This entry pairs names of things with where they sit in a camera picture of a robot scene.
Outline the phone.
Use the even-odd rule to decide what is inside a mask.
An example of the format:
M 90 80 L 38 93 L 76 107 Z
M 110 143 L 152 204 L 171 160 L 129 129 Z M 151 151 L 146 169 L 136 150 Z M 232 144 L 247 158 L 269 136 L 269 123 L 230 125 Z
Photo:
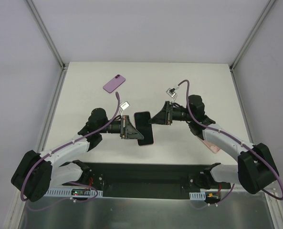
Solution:
M 139 146 L 148 146 L 154 143 L 152 125 L 149 122 L 151 115 L 149 111 L 134 113 L 136 129 L 143 135 L 143 139 L 138 139 Z

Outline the purple smartphone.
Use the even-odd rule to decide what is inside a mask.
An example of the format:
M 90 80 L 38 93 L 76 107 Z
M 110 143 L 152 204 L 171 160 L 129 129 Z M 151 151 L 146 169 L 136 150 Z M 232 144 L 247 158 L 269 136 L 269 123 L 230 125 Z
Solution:
M 104 86 L 103 89 L 108 92 L 112 93 L 115 91 L 119 86 L 121 86 L 126 81 L 126 78 L 120 74 L 117 74 L 113 77 L 110 81 L 108 81 Z

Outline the pink phone case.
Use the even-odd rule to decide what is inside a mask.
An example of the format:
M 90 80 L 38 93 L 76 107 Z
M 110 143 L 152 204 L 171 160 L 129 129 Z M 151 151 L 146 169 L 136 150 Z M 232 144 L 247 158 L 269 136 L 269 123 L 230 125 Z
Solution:
M 202 140 L 201 138 L 198 138 L 212 153 L 217 154 L 218 152 L 220 152 L 220 148 L 218 146 L 216 146 L 213 143 L 210 143 L 206 140 Z

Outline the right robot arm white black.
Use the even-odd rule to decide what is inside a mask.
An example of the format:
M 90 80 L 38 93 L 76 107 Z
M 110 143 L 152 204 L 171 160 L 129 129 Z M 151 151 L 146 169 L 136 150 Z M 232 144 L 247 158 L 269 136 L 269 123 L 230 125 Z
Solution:
M 201 96 L 190 95 L 186 107 L 166 101 L 149 122 L 170 125 L 173 121 L 185 121 L 194 136 L 223 150 L 237 162 L 236 165 L 215 163 L 206 167 L 194 179 L 200 188 L 215 188 L 226 182 L 240 184 L 247 192 L 256 194 L 277 180 L 279 173 L 269 148 L 262 143 L 245 143 L 223 130 L 205 114 Z

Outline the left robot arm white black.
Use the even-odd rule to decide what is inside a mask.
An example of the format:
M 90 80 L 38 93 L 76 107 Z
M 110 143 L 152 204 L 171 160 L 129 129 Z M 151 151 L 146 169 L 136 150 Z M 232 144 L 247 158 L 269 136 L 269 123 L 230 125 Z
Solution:
M 109 120 L 103 108 L 96 108 L 70 142 L 40 153 L 33 150 L 25 153 L 10 182 L 21 192 L 24 201 L 31 202 L 41 199 L 48 189 L 70 182 L 89 188 L 90 168 L 75 157 L 97 147 L 105 133 L 118 134 L 122 139 L 144 138 L 129 116 L 116 114 Z

